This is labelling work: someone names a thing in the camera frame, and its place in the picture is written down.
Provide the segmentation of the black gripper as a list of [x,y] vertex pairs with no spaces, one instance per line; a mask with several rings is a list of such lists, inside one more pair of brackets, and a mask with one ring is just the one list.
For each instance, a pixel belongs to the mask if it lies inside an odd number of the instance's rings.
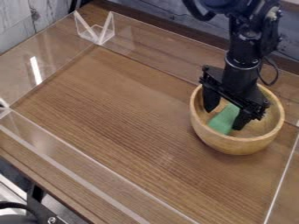
[[269,107],[269,102],[257,87],[260,60],[248,64],[225,57],[225,66],[204,66],[200,84],[203,86],[203,107],[209,113],[224,98],[240,111],[232,129],[241,130],[251,120],[260,120]]

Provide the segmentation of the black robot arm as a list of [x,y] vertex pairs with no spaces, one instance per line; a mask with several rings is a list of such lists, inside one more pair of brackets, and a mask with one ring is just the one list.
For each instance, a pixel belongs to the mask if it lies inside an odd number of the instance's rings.
[[181,0],[200,21],[219,14],[228,18],[225,66],[205,66],[201,71],[203,107],[211,112],[227,100],[237,107],[233,130],[263,118],[269,100],[257,84],[260,69],[280,42],[280,0]]

